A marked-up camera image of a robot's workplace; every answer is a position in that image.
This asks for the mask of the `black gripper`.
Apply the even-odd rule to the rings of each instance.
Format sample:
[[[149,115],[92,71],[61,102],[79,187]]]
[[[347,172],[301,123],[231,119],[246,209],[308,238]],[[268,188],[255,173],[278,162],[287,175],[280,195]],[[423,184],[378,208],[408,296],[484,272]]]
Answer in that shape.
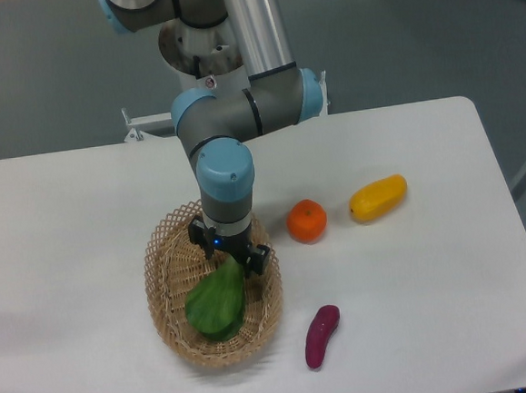
[[[194,215],[187,227],[189,241],[203,250],[204,257],[211,259],[216,251],[222,251],[243,263],[244,277],[249,279],[254,274],[262,276],[267,267],[271,248],[265,244],[252,244],[251,226],[238,234],[224,236],[215,228],[206,227],[200,215]]]

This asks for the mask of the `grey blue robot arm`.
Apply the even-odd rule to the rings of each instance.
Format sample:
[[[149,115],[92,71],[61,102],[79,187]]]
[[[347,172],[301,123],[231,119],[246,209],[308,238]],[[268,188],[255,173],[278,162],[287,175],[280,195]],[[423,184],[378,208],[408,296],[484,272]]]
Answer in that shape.
[[[324,97],[297,66],[278,0],[98,0],[116,32],[159,26],[158,49],[182,78],[171,104],[200,188],[190,242],[262,273],[270,249],[251,240],[254,163],[247,142],[320,114]]]

